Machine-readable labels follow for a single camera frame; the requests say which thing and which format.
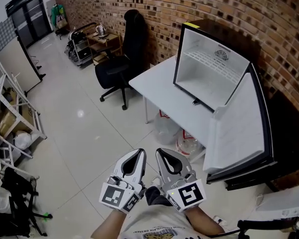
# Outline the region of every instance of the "black office chair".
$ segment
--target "black office chair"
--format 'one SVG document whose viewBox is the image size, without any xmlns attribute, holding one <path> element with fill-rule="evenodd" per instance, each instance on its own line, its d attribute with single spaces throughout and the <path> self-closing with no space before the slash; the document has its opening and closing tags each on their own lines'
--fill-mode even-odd
<svg viewBox="0 0 299 239">
<path fill-rule="evenodd" d="M 109 89 L 101 95 L 100 101 L 110 93 L 121 89 L 124 100 L 123 110 L 127 109 L 125 88 L 129 80 L 144 71 L 144 47 L 146 41 L 146 24 L 143 16 L 137 10 L 128 10 L 124 19 L 126 21 L 123 52 L 125 56 L 114 57 L 112 47 L 106 47 L 99 52 L 106 51 L 109 60 L 95 66 L 95 73 L 103 89 Z"/>
</svg>

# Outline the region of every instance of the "small wooden table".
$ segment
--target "small wooden table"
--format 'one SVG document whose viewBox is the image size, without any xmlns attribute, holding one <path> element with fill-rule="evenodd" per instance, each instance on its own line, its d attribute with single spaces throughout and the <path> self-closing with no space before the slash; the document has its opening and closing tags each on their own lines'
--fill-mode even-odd
<svg viewBox="0 0 299 239">
<path fill-rule="evenodd" d="M 95 34 L 96 33 L 94 32 L 86 36 L 88 39 L 89 47 L 91 49 L 94 65 L 97 65 L 107 59 L 105 51 L 98 53 L 98 51 L 104 47 L 113 46 L 113 48 L 111 49 L 112 53 L 119 51 L 120 55 L 123 54 L 122 40 L 120 35 L 109 33 L 109 35 L 105 38 L 99 38 L 99 36 Z"/>
</svg>

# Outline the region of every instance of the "printed shirt graphic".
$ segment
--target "printed shirt graphic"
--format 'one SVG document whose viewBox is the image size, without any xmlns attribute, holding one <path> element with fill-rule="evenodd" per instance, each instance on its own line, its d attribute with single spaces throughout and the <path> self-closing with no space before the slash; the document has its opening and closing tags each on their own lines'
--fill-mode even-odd
<svg viewBox="0 0 299 239">
<path fill-rule="evenodd" d="M 209 237 L 203 236 L 192 228 L 184 214 L 178 212 L 174 207 L 163 205 L 148 206 L 145 211 L 132 215 L 128 220 L 127 227 L 118 237 L 118 239 L 207 238 Z"/>
</svg>

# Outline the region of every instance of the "black frame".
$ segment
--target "black frame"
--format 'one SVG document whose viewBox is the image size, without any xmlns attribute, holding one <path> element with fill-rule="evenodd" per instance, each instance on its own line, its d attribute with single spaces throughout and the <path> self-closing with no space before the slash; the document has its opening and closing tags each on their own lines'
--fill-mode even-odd
<svg viewBox="0 0 299 239">
<path fill-rule="evenodd" d="M 235 166 L 227 171 L 223 171 L 214 175 L 208 174 L 207 184 L 225 180 L 225 182 L 228 183 L 228 187 L 227 187 L 228 190 L 252 186 L 252 185 L 243 184 L 240 186 L 235 186 L 235 188 L 231 188 L 232 185 L 229 184 L 230 181 L 226 181 L 226 180 L 230 180 L 235 177 L 251 173 L 255 170 L 272 165 L 276 162 L 274 159 L 273 139 L 272 139 L 270 120 L 269 120 L 269 113 L 266 105 L 266 98 L 262 90 L 262 83 L 259 80 L 258 73 L 256 71 L 257 67 L 255 67 L 254 65 L 256 64 L 260 54 L 260 46 L 257 43 L 252 42 L 250 39 L 243 36 L 242 34 L 235 32 L 234 30 L 227 28 L 226 26 L 223 26 L 215 21 L 204 19 L 204 20 L 192 21 L 191 23 L 198 27 L 193 27 L 187 24 L 182 25 L 173 83 L 175 84 L 175 86 L 177 86 L 178 88 L 180 88 L 181 90 L 185 91 L 187 94 L 192 96 L 195 100 L 198 100 L 202 105 L 207 107 L 212 112 L 214 112 L 214 110 L 211 107 L 209 107 L 203 101 L 199 100 L 193 94 L 189 93 L 187 90 L 185 90 L 184 88 L 182 88 L 176 83 L 176 77 L 177 77 L 177 71 L 179 67 L 179 60 L 181 56 L 181 49 L 182 49 L 185 29 L 189 29 L 198 34 L 204 35 L 218 42 L 219 44 L 228 47 L 229 49 L 235 51 L 236 53 L 240 54 L 241 56 L 243 56 L 244 58 L 250 61 L 243 75 L 245 75 L 246 73 L 250 73 L 255 86 L 260 112 L 261 112 L 262 124 L 263 124 L 264 152 L 258 155 L 257 157 L 248 160 L 247 162 L 244 162 L 238 166 Z M 236 91 L 239 84 L 240 82 L 237 84 L 233 93 Z"/>
<path fill-rule="evenodd" d="M 44 20 L 45 26 L 46 26 L 48 31 L 45 34 L 41 35 L 41 36 L 38 36 L 36 34 L 36 31 L 33 27 L 33 23 L 30 19 L 29 13 L 28 13 L 28 9 L 26 7 L 26 4 L 30 1 L 32 1 L 32 0 L 12 0 L 8 4 L 6 4 L 6 6 L 5 6 L 5 10 L 6 10 L 6 13 L 7 13 L 8 17 L 11 16 L 13 13 L 15 13 L 17 10 L 19 10 L 20 8 L 23 10 L 26 23 L 28 25 L 31 37 L 33 39 L 33 41 L 30 44 L 28 44 L 26 46 L 26 48 L 29 48 L 31 45 L 33 45 L 34 43 L 36 43 L 37 41 L 39 41 L 40 39 L 42 39 L 43 37 L 45 37 L 46 35 L 48 35 L 52 32 L 52 29 L 50 27 L 48 18 L 46 16 L 45 8 L 44 8 L 44 5 L 43 5 L 43 0 L 39 0 L 40 9 L 41 9 L 42 15 L 43 15 L 43 20 Z M 13 21 L 13 24 L 14 24 L 14 27 L 16 29 L 15 32 L 16 32 L 17 36 L 19 37 L 19 33 L 17 31 L 17 28 L 16 28 L 16 25 L 15 25 L 14 21 Z"/>
</svg>

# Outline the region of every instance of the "brick wall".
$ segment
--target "brick wall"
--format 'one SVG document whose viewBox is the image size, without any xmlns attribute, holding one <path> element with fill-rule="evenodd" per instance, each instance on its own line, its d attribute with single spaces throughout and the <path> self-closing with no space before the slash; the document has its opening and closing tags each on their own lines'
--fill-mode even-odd
<svg viewBox="0 0 299 239">
<path fill-rule="evenodd" d="M 230 26 L 259 41 L 259 66 L 269 95 L 281 90 L 299 110 L 299 0 L 57 1 L 65 6 L 71 27 L 101 21 L 121 35 L 124 13 L 136 8 L 149 28 L 147 55 L 152 64 L 175 55 L 186 21 L 210 18 Z"/>
</svg>

